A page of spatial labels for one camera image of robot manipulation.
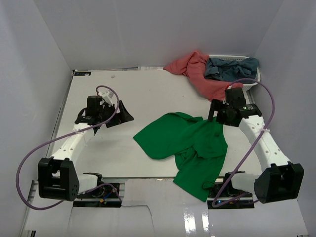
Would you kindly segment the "green t shirt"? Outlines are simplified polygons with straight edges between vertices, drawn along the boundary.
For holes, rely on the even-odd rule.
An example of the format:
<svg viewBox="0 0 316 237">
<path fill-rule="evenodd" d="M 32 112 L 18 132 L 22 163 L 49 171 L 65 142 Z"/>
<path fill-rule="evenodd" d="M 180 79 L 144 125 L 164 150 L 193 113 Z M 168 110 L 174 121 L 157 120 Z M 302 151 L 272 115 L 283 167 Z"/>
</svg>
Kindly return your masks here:
<svg viewBox="0 0 316 237">
<path fill-rule="evenodd" d="M 200 201 L 207 200 L 228 150 L 223 125 L 182 112 L 167 113 L 133 139 L 151 159 L 174 156 L 178 172 L 173 182 Z"/>
</svg>

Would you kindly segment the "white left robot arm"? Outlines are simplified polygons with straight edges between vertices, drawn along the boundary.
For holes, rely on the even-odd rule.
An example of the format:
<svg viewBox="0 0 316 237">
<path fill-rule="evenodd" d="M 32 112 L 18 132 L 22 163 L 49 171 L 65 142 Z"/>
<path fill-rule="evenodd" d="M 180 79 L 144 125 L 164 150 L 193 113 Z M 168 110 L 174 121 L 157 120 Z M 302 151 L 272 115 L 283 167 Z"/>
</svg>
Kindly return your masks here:
<svg viewBox="0 0 316 237">
<path fill-rule="evenodd" d="M 106 96 L 88 96 L 86 107 L 75 120 L 73 134 L 51 157 L 38 163 L 39 196 L 67 201 L 88 192 L 93 197 L 101 196 L 104 192 L 101 175 L 77 174 L 76 162 L 102 125 L 109 128 L 133 120 L 121 100 L 115 105 Z"/>
</svg>

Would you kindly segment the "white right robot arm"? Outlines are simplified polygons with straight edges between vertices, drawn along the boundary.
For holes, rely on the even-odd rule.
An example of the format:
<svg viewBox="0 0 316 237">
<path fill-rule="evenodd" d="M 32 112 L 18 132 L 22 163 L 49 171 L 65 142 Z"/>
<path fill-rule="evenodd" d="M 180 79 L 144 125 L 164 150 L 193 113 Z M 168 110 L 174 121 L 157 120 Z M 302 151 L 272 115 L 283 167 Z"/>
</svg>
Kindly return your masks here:
<svg viewBox="0 0 316 237">
<path fill-rule="evenodd" d="M 251 144 L 262 170 L 253 175 L 236 168 L 226 173 L 219 192 L 229 197 L 240 191 L 254 194 L 261 203 L 270 203 L 298 197 L 304 169 L 299 163 L 292 163 L 281 151 L 269 130 L 257 105 L 248 104 L 241 88 L 225 90 L 225 101 L 211 101 L 208 120 L 238 127 Z"/>
</svg>

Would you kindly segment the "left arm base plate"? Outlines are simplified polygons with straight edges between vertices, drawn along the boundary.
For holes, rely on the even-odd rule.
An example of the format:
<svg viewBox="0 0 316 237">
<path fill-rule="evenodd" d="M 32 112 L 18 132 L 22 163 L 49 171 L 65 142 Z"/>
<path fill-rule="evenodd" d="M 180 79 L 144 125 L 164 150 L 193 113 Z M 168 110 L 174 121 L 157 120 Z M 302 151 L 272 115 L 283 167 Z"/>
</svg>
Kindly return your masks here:
<svg viewBox="0 0 316 237">
<path fill-rule="evenodd" d="M 104 185 L 91 193 L 79 195 L 73 202 L 73 207 L 120 208 L 121 201 L 117 194 L 123 199 L 124 184 L 111 183 L 111 185 Z"/>
</svg>

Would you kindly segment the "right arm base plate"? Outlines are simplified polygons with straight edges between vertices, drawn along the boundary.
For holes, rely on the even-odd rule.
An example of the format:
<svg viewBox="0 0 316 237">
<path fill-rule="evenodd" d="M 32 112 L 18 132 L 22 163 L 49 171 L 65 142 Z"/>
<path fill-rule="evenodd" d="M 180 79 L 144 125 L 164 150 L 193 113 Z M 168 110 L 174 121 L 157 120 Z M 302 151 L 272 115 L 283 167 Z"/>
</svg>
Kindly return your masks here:
<svg viewBox="0 0 316 237">
<path fill-rule="evenodd" d="M 209 210 L 212 209 L 251 209 L 254 208 L 254 200 L 253 195 L 251 193 L 238 190 L 233 188 L 232 182 L 230 181 L 228 185 L 224 188 L 218 199 L 216 200 L 216 204 L 221 204 L 227 200 L 233 199 L 229 203 L 222 205 L 220 207 L 214 208 L 212 203 L 219 192 L 220 188 L 224 185 L 225 181 L 231 175 L 231 172 L 226 173 L 223 176 L 223 181 L 220 182 L 216 180 L 214 183 L 209 181 L 204 182 L 202 188 L 206 191 L 209 191 L 207 198 L 207 207 Z"/>
</svg>

